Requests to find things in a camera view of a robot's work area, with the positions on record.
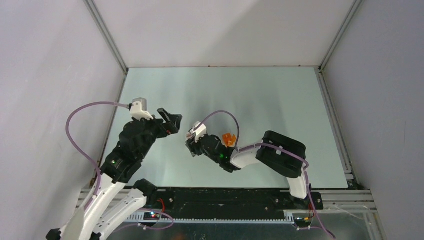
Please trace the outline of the orange pill organizer box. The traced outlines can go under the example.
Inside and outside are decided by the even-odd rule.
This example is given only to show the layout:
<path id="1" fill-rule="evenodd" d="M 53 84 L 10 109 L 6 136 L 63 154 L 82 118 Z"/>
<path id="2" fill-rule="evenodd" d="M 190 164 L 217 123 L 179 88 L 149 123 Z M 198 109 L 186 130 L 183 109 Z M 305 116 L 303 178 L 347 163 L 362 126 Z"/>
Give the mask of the orange pill organizer box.
<path id="1" fill-rule="evenodd" d="M 225 133 L 222 135 L 222 142 L 225 147 L 234 147 L 236 145 L 237 137 L 235 134 Z"/>

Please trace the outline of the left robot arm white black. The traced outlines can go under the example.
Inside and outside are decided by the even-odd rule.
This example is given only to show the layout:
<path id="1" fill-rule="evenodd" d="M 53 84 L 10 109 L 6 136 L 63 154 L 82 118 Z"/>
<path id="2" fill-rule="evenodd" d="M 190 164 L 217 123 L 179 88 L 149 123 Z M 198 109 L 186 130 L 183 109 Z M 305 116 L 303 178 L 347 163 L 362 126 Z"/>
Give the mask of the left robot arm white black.
<path id="1" fill-rule="evenodd" d="M 147 111 L 131 111 L 132 120 L 124 125 L 116 147 L 106 157 L 94 188 L 62 228 L 51 229 L 48 240 L 105 240 L 138 209 L 153 208 L 158 202 L 157 188 L 146 179 L 136 182 L 129 195 L 108 210 L 115 196 L 125 188 L 158 139 L 177 134 L 183 116 L 159 108 L 160 118 Z"/>

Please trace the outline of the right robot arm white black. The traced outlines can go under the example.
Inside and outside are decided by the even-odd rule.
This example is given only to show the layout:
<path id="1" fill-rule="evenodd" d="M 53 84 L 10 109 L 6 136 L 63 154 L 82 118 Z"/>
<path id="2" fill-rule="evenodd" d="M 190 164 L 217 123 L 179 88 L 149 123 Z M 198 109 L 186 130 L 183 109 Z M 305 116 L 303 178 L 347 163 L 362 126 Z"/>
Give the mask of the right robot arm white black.
<path id="1" fill-rule="evenodd" d="M 229 173 L 263 164 L 287 179 L 290 201 L 295 208 L 304 209 L 311 202 L 306 146 L 299 141 L 268 130 L 261 141 L 236 149 L 225 146 L 216 135 L 190 130 L 185 144 L 193 157 L 206 156 Z"/>

